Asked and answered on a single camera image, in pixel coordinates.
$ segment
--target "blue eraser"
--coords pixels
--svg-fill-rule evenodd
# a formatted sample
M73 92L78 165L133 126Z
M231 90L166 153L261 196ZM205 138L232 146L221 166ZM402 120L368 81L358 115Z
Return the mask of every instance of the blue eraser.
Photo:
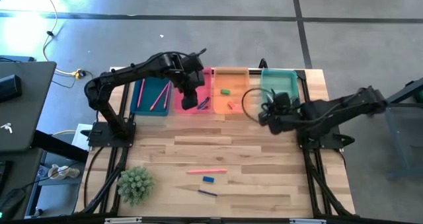
M204 177L203 177L203 181L204 181L204 182L214 182L214 178L204 176Z

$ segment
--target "concrete floor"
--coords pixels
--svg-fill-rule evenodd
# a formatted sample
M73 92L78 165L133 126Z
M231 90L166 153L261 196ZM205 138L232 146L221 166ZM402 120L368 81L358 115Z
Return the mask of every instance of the concrete floor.
M53 0L60 12L122 15L232 15L294 17L293 0ZM299 0L304 17L423 18L421 0ZM48 0L1 0L0 9L51 11ZM34 13L0 18L0 54L42 58L45 31L54 20ZM98 75L110 66L146 60L164 50L198 52L207 66L256 67L262 57L270 67L304 68L296 22L183 20L59 20L60 33L47 55L63 70L83 68ZM329 95L336 98L373 85L385 96L422 76L423 24L305 23L313 68L323 69ZM68 78L54 80L70 84ZM92 123L77 81L72 89L52 85L38 128L45 132ZM423 222L423 179L388 181L398 166L392 139L382 116L359 117L340 127L356 138L346 148L347 173L358 215ZM39 206L54 213L42 194ZM71 190L63 191L75 198Z

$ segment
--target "teal bin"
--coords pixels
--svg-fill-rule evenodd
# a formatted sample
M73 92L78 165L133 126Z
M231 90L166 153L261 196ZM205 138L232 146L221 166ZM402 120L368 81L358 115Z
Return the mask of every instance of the teal bin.
M288 93L291 101L298 98L297 73L283 69L263 69L261 77L263 89L273 89L275 93ZM263 102L267 102L266 93L261 93Z
M134 94L131 100L131 112L142 115L142 116L167 116L169 113L169 104L171 101L171 93L173 84L169 82L169 79L160 79L156 77L148 77L145 79L143 93L141 95L140 104L138 106L139 92L141 90L142 80L135 82ZM161 91L169 84L169 95L166 101L167 91L165 91L160 97L154 109L150 110L151 106L160 95Z

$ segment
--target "wooden tabletop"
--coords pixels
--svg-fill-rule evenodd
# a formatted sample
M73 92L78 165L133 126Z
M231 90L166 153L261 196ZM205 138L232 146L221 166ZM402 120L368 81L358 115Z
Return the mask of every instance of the wooden tabletop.
M311 100L328 99L323 71L305 71ZM259 84L260 77L251 75L251 87ZM126 116L133 87L132 83ZM302 98L301 83L298 88ZM115 88L110 99L116 112L122 91L123 87ZM260 104L259 96L253 96L253 102ZM256 114L257 108L251 106L250 112ZM130 207L121 199L119 216L313 216L303 155L294 131L272 135L267 127L259 126L243 114L177 114L173 102L168 116L136 116L135 122L137 132L126 169L147 167L157 184L149 199L139 206ZM110 150L104 148L93 165L88 202L104 183ZM85 171L95 151L90 152ZM354 213L342 157L329 150L321 153L328 186L344 207ZM186 173L206 168L226 168L228 172L209 175L215 178L214 184L204 183L201 174ZM83 187L82 183L75 211L83 209ZM198 189L216 193L218 197L199 194ZM115 185L110 189L107 210L113 202L114 190ZM319 188L317 193L323 210Z

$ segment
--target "plastic tray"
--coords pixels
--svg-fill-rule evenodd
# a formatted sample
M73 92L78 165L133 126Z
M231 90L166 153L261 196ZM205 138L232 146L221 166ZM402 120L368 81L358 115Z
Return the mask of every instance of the plastic tray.
M242 114L241 100L245 92L250 88L250 76L248 68L242 67L216 67L214 69L213 108L217 114ZM220 93L221 89L229 89L230 95ZM228 102L231 101L237 107L231 109ZM249 107L249 99L244 101L244 106Z
M275 93L288 93L293 100L298 98L297 73L283 69L263 69L261 77L263 89L273 89ZM267 102L266 93L261 93L263 102Z
M166 116L169 113L169 104L171 101L171 93L173 88L172 83L169 84L169 97L167 99L166 108L164 108L166 99L165 91L162 97L155 105L154 109L150 111L151 106L156 101L160 92L165 88L166 84L169 83L169 79L160 79L154 77L146 78L143 88L143 94L141 96L141 103L139 105L139 108L137 108L139 91L141 90L141 82L142 80L139 80L135 83L134 95L132 95L131 101L131 112L137 115L144 116Z
M182 108L181 101L184 98L184 94L179 93L178 89L174 90L174 109L176 112L180 114L207 114L212 112L212 69L210 67L203 69L204 73L204 82L205 85L198 87L197 91L197 99L198 104L203 102L207 97L209 97L209 101L206 103L207 109L198 110L197 107L191 108L188 110L184 110Z

